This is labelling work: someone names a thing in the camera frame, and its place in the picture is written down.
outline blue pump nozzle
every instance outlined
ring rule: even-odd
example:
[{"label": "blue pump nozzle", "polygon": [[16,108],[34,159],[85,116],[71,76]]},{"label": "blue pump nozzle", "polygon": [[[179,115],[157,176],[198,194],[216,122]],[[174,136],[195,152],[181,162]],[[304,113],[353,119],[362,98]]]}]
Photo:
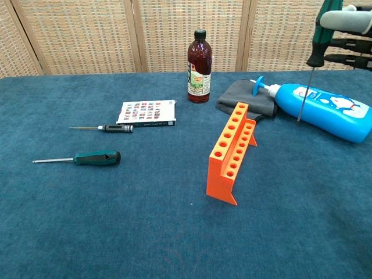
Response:
[{"label": "blue pump nozzle", "polygon": [[251,80],[251,81],[256,83],[255,87],[253,88],[253,92],[252,92],[253,96],[257,95],[258,90],[260,88],[266,88],[267,89],[267,87],[268,87],[266,84],[263,83],[263,76],[260,76],[257,80]]}]

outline green tool handle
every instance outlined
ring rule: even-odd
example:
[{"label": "green tool handle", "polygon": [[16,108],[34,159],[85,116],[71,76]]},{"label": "green tool handle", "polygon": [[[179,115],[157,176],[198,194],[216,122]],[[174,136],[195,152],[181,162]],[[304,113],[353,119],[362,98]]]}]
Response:
[{"label": "green tool handle", "polygon": [[326,29],[320,25],[320,19],[325,12],[330,10],[342,10],[342,0],[325,0],[316,17],[315,33],[313,37],[313,51],[306,64],[310,67],[323,67],[324,54],[329,47],[334,30]]},{"label": "green tool handle", "polygon": [[121,159],[120,152],[115,150],[101,150],[91,153],[79,153],[74,156],[75,164],[114,164]]}]

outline orange tool holder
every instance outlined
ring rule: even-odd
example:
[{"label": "orange tool holder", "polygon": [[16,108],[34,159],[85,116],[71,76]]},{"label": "orange tool holder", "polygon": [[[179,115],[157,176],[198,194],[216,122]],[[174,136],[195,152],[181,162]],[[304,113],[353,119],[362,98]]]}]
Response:
[{"label": "orange tool holder", "polygon": [[248,104],[237,103],[219,140],[209,155],[206,194],[238,205],[231,191],[248,145],[257,146],[256,122],[246,118]]}]

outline gray cloth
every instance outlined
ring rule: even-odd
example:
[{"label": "gray cloth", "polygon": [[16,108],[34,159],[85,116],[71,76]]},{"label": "gray cloth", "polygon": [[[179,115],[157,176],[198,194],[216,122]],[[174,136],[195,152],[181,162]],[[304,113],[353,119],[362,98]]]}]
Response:
[{"label": "gray cloth", "polygon": [[275,116],[277,105],[267,89],[260,88],[256,96],[252,95],[255,83],[249,80],[237,80],[217,100],[217,108],[231,114],[238,102],[247,103],[247,118],[260,120],[264,116]]}]

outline woven screen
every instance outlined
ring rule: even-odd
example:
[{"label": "woven screen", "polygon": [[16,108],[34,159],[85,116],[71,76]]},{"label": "woven screen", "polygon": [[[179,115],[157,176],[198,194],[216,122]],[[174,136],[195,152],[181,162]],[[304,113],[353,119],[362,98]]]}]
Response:
[{"label": "woven screen", "polygon": [[194,31],[203,28],[213,71],[234,71],[243,1],[139,0],[148,71],[186,71]]},{"label": "woven screen", "polygon": [[[344,1],[344,6],[370,5],[368,1]],[[259,0],[250,45],[247,71],[309,70],[306,61],[312,51],[315,19],[323,0],[272,1]],[[350,35],[335,32],[334,38]],[[350,53],[328,48],[325,54]],[[325,62],[325,69],[351,69]]]},{"label": "woven screen", "polygon": [[134,72],[125,0],[19,0],[52,74]]},{"label": "woven screen", "polygon": [[4,0],[0,0],[0,78],[38,75]]}]

